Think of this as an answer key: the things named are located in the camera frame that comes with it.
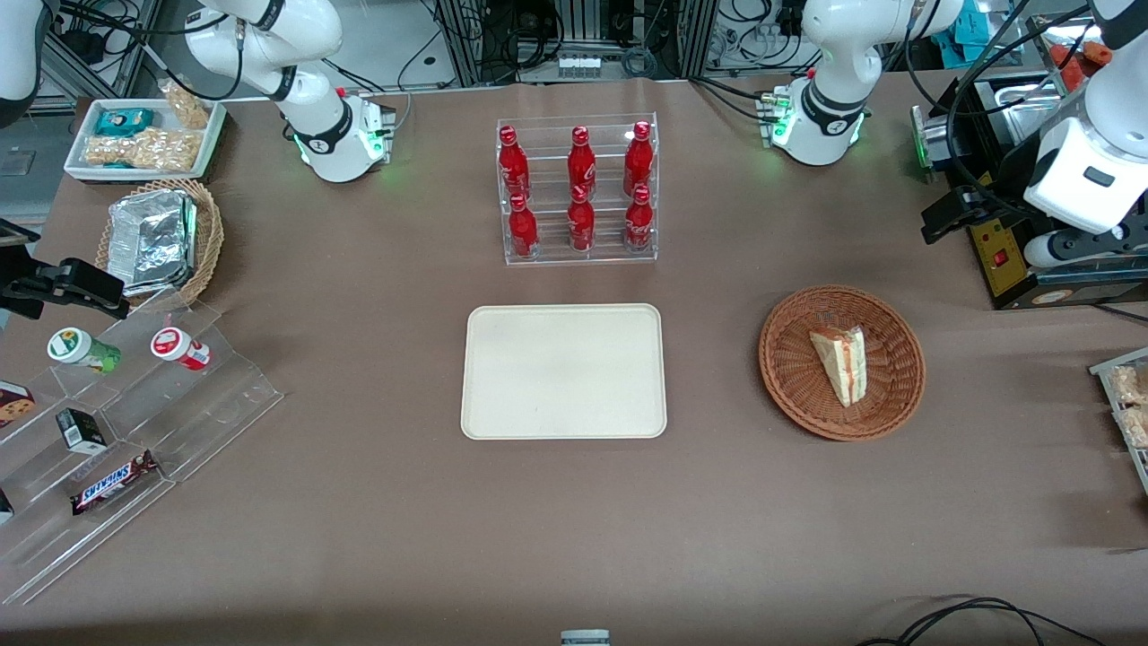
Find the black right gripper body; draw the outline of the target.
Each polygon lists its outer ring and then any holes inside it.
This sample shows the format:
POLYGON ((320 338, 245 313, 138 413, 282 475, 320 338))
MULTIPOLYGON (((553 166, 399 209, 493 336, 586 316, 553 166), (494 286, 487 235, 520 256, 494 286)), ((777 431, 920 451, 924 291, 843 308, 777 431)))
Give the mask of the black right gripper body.
POLYGON ((38 241, 39 232, 1 221, 1 308, 32 320, 40 319, 44 310, 34 279, 46 263, 34 260, 28 251, 28 246, 38 241))

